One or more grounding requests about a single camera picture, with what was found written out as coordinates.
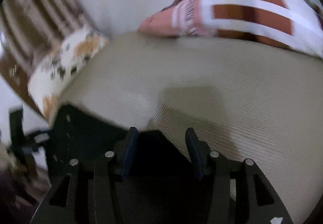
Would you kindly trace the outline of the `black pants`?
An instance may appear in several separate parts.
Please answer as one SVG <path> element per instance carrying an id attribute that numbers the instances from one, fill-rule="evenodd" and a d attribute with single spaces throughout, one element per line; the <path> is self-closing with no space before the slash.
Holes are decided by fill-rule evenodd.
<path id="1" fill-rule="evenodd" d="M 72 159 L 93 161 L 115 150 L 129 129 L 64 105 L 49 139 L 50 179 L 64 176 Z M 138 130 L 131 150 L 115 182 L 122 223 L 202 223 L 190 161 L 158 130 Z"/>

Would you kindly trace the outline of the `beige textured mattress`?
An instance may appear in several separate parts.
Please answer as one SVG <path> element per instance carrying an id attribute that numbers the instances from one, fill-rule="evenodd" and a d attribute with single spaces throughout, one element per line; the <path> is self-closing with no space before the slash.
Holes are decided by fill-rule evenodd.
<path id="1" fill-rule="evenodd" d="M 322 60 L 223 38 L 113 37 L 58 100 L 125 128 L 160 130 L 181 152 L 192 127 L 252 158 L 294 223 L 322 196 Z"/>

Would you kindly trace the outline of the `white floral pillow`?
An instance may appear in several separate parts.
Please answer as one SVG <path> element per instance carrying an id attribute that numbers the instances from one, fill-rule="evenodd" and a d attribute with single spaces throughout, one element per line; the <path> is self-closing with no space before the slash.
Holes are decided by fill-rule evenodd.
<path id="1" fill-rule="evenodd" d="M 49 122 L 58 109 L 61 94 L 109 38 L 90 26 L 67 36 L 38 64 L 28 81 L 28 94 Z"/>

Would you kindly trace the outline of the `pink brown checkered quilt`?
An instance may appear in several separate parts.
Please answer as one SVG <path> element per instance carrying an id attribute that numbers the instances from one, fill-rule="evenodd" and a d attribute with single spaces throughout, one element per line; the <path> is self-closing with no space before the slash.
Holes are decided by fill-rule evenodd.
<path id="1" fill-rule="evenodd" d="M 239 39 L 322 57 L 322 10 L 310 0 L 174 0 L 138 31 Z"/>

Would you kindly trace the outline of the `brown striped headboard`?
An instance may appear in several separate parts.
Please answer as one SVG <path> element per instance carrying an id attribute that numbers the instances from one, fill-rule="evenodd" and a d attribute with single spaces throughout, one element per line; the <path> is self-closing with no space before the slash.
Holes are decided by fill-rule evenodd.
<path id="1" fill-rule="evenodd" d="M 73 31 L 94 26 L 79 0 L 3 0 L 1 77 L 31 109 L 27 84 L 41 60 Z"/>

